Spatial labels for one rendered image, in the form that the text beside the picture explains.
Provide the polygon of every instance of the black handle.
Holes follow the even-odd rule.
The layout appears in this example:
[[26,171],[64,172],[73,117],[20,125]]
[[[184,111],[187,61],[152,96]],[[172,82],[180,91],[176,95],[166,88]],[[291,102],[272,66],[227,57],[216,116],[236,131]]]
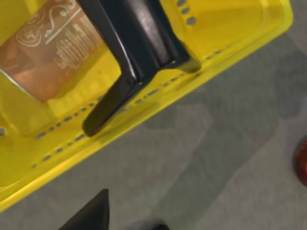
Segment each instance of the black handle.
[[162,69],[196,72],[200,62],[179,41],[159,0],[79,0],[117,59],[121,76],[83,124],[98,133]]

